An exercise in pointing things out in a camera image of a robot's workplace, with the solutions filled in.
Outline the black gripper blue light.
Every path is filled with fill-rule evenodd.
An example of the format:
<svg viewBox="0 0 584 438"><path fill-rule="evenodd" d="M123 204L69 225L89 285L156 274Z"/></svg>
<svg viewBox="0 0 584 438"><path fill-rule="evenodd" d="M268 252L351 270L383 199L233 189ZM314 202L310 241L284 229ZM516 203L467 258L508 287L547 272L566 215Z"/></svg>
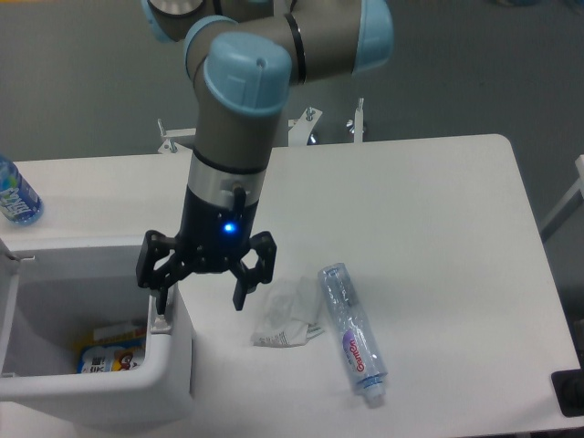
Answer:
<svg viewBox="0 0 584 438"><path fill-rule="evenodd" d="M246 297L259 284L269 284L276 263L276 242L268 231L250 237L257 204L247 204L241 184L228 192L228 207L208 203L186 190L182 220L175 237L148 230L143 238L136 279L155 298L158 315L165 314L169 290L191 273L223 273L236 278L233 303L241 311ZM251 251L257 257L248 267L243 258Z"/></svg>

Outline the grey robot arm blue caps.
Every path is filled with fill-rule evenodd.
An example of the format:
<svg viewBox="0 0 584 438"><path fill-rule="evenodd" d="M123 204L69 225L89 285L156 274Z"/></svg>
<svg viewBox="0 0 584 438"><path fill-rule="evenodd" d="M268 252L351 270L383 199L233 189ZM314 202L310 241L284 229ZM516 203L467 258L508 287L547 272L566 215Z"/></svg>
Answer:
<svg viewBox="0 0 584 438"><path fill-rule="evenodd" d="M190 274L232 273L233 301L272 280L276 243L252 231L291 87L358 74L391 56L384 1L145 1L161 41L180 42L198 120L178 233L146 233L136 267L163 314L171 288Z"/></svg>

